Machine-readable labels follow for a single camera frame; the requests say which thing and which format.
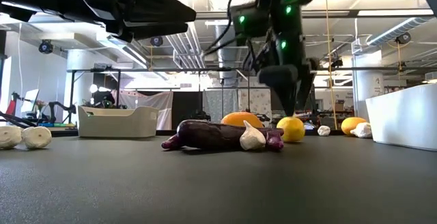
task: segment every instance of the white garlic clove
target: white garlic clove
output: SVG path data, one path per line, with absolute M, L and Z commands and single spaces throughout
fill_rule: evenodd
M 328 126 L 320 126 L 317 132 L 320 136 L 329 136 L 330 128 Z
M 371 126 L 368 122 L 362 122 L 356 125 L 354 130 L 351 130 L 350 133 L 357 136 L 358 138 L 366 139 L 371 138 Z
M 26 128 L 21 136 L 29 149 L 45 148 L 52 141 L 52 133 L 46 127 Z
M 240 137 L 240 145 L 244 150 L 256 150 L 266 145 L 266 138 L 256 128 L 252 127 L 247 121 L 244 121 L 246 130 Z
M 0 150 L 9 150 L 21 142 L 21 129 L 17 126 L 0 126 Z

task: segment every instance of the eggplant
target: eggplant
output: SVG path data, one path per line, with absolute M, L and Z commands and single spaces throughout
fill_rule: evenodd
M 274 152 L 280 152 L 284 148 L 284 142 L 278 132 L 267 132 L 266 148 Z
M 161 147 L 166 150 L 179 150 L 182 146 L 184 145 L 178 135 L 173 135 L 168 140 L 161 143 Z
M 282 129 L 257 128 L 263 136 L 275 131 L 283 135 Z M 203 120 L 185 120 L 178 126 L 178 137 L 188 147 L 205 150 L 241 150 L 240 137 L 246 127 L 214 124 Z

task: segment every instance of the orange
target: orange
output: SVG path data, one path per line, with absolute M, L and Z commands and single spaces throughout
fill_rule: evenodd
M 233 112 L 226 115 L 222 120 L 222 124 L 233 125 L 233 126 L 244 126 L 244 122 L 247 121 L 250 125 L 255 128 L 262 128 L 262 122 L 258 117 L 249 112 Z
M 356 125 L 358 125 L 362 122 L 367 122 L 367 121 L 365 119 L 359 118 L 359 117 L 346 118 L 341 123 L 341 130 L 344 132 L 345 135 L 350 136 L 350 135 L 352 135 L 352 133 L 350 133 L 350 131 L 354 130 L 356 128 Z

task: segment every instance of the white plastic basket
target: white plastic basket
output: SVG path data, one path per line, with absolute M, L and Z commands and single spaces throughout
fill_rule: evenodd
M 145 138 L 156 135 L 158 109 L 97 109 L 79 106 L 79 136 Z
M 436 84 L 366 99 L 373 140 L 437 150 L 436 100 Z

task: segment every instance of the monitor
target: monitor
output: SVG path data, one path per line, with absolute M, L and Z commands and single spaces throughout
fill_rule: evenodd
M 38 89 L 26 92 L 25 99 L 23 100 L 23 105 L 21 106 L 21 113 L 33 111 L 39 92 L 40 90 Z

